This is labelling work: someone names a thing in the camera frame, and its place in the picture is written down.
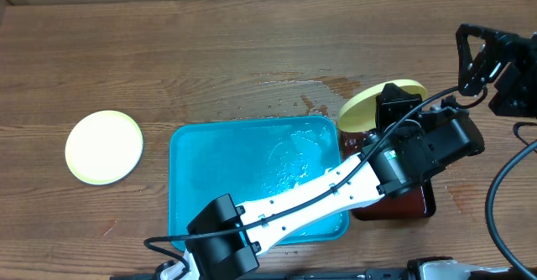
wooden tabletop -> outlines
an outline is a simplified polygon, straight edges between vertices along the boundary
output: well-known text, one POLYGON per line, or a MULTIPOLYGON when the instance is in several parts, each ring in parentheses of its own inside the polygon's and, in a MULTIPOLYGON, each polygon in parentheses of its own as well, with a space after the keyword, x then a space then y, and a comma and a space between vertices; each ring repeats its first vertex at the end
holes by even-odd
MULTIPOLYGON (((321 114, 398 78, 431 94, 457 82, 463 22, 530 36, 537 0, 241 0, 8 7, 0 26, 0 278, 106 279, 169 258, 142 241, 168 228, 169 139, 195 122, 321 114), (77 180, 65 140, 86 115, 119 110, 144 154, 108 186, 77 180)), ((462 99, 469 102, 473 99, 462 99)), ((423 220, 352 220, 342 238, 275 247, 263 272, 398 267, 434 255, 507 262, 484 222, 487 188, 522 144, 513 118, 471 111, 485 153, 433 178, 423 220)), ((531 139, 531 129, 523 135, 531 139)), ((537 265, 534 155, 499 190, 498 228, 537 265)))

blue tray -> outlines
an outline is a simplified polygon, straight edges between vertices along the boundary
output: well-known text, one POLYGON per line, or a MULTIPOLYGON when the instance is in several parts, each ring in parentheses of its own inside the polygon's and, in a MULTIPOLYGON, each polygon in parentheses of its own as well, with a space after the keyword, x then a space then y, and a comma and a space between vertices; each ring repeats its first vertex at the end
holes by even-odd
MULTIPOLYGON (((188 223, 216 197, 235 205, 293 189, 341 163, 337 133, 327 118, 283 117, 217 122, 178 129, 169 143, 169 235, 186 234, 188 223)), ((297 231, 280 244, 339 238, 347 212, 297 231)), ((173 242, 181 251, 182 241, 173 242)))

round plate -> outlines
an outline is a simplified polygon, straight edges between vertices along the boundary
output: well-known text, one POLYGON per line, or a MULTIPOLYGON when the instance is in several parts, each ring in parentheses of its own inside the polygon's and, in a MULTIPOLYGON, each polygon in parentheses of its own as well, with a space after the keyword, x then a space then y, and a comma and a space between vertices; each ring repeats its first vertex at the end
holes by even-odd
POLYGON ((376 127, 376 97, 388 83, 394 83, 409 94, 420 94, 427 98, 427 90, 420 83, 409 79, 391 80, 360 92, 349 100, 339 111, 337 127, 343 132, 366 132, 376 127))
POLYGON ((129 174, 142 156, 140 128, 119 111, 99 111, 83 118, 65 144, 69 170, 88 184, 110 184, 129 174))

thick black cable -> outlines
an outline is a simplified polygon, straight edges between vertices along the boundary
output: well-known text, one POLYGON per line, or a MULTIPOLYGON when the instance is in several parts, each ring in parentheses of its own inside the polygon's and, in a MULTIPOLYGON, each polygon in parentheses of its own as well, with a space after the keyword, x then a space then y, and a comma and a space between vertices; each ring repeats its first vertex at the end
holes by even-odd
POLYGON ((514 256, 514 254, 507 248, 502 238, 498 234, 498 229, 496 228, 496 224, 494 223, 493 207, 494 197, 496 196, 496 192, 498 191, 498 187, 502 183, 502 180, 509 173, 509 171, 511 171, 511 169, 517 165, 517 163, 519 163, 522 159, 528 156, 528 154, 530 154, 536 148, 537 140, 533 141, 530 145, 522 149, 522 151, 517 153, 517 155, 513 156, 513 158, 511 158, 503 166, 503 168, 496 175, 496 178, 490 184, 490 188, 487 192, 487 200, 485 202, 485 219, 487 221, 488 233, 490 233, 494 244, 500 250, 503 256, 507 259, 507 261, 509 261, 509 263, 513 265, 514 268, 518 269, 526 278, 531 280, 537 280, 537 276, 535 276, 527 267, 524 266, 524 264, 522 264, 522 262, 520 262, 519 259, 517 259, 517 257, 514 256))
POLYGON ((520 142, 524 143, 524 145, 529 146, 529 143, 526 142, 526 140, 524 140, 522 137, 520 137, 519 129, 522 126, 537 126, 537 123, 533 123, 533 122, 516 122, 513 125, 514 136, 517 137, 517 139, 519 139, 520 142))
POLYGON ((151 238, 146 239, 143 242, 143 244, 150 250, 163 253, 163 254, 171 256, 173 258, 177 258, 176 256, 178 256, 178 254, 174 254, 172 256, 172 255, 170 255, 170 251, 165 250, 165 249, 160 248, 160 247, 157 247, 157 246, 154 246, 151 243, 153 243, 153 242, 165 242, 165 241, 167 241, 167 242, 186 241, 186 240, 191 240, 191 239, 204 239, 204 238, 209 238, 209 237, 214 237, 214 236, 230 235, 230 234, 238 233, 240 231, 246 231, 246 230, 252 229, 252 228, 254 228, 256 226, 261 226, 261 225, 266 224, 266 223, 268 223, 270 221, 277 220, 278 218, 284 217, 284 216, 289 215, 289 214, 293 214, 293 213, 295 213, 295 212, 297 212, 299 210, 302 210, 302 209, 304 209, 304 208, 306 208, 306 207, 308 207, 310 205, 313 205, 314 203, 324 199, 326 196, 329 196, 330 194, 333 194, 334 192, 338 191, 344 184, 346 184, 368 162, 368 160, 377 152, 377 150, 380 147, 380 145, 382 145, 383 142, 386 141, 386 139, 392 134, 392 132, 394 132, 394 130, 402 122, 404 122, 409 117, 412 117, 416 112, 421 110, 423 107, 429 105, 431 102, 436 101, 436 100, 442 98, 443 96, 449 95, 452 92, 455 92, 457 90, 458 90, 458 87, 456 87, 456 86, 452 87, 452 88, 448 88, 445 91, 441 91, 441 92, 437 93, 436 95, 431 96, 427 100, 425 100, 422 103, 420 103, 418 106, 414 107, 411 111, 409 111, 406 115, 404 115, 404 117, 402 117, 400 120, 398 120, 396 123, 394 123, 393 126, 391 126, 391 128, 388 129, 384 133, 383 137, 377 143, 375 143, 375 145, 366 154, 366 156, 358 164, 358 166, 356 166, 342 181, 340 181, 335 186, 333 186, 330 189, 328 189, 326 192, 316 196, 315 198, 313 198, 311 200, 308 200, 308 201, 306 201, 306 202, 304 202, 304 203, 302 203, 300 205, 297 205, 297 206, 295 206, 293 208, 289 208, 287 210, 281 211, 281 212, 279 212, 279 213, 277 213, 275 215, 271 215, 271 216, 263 218, 261 220, 254 221, 253 223, 247 224, 245 226, 238 226, 238 227, 235 227, 235 228, 232 228, 232 229, 229 229, 229 230, 216 231, 216 232, 204 233, 204 234, 196 234, 196 235, 174 235, 174 236, 151 237, 151 238))
POLYGON ((468 104, 468 105, 461 105, 459 103, 455 103, 456 104, 456 107, 457 108, 461 108, 461 109, 470 109, 470 108, 473 108, 479 104, 481 104, 482 101, 485 100, 485 98, 487 98, 487 95, 488 95, 488 88, 486 86, 483 87, 482 89, 482 94, 481 96, 479 97, 479 99, 477 99, 476 101, 474 101, 473 103, 471 104, 468 104))

yellow disc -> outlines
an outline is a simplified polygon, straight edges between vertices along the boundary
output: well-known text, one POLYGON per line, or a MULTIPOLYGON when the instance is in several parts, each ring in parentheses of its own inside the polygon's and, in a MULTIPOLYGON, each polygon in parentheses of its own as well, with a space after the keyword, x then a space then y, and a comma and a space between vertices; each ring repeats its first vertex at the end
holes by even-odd
POLYGON ((138 124, 119 111, 99 111, 83 118, 65 144, 69 170, 88 184, 110 184, 129 174, 142 156, 138 124))
POLYGON ((427 90, 415 80, 391 80, 360 92, 349 100, 339 111, 337 127, 343 132, 366 132, 375 128, 376 97, 388 83, 394 83, 409 94, 420 94, 427 98, 427 90))

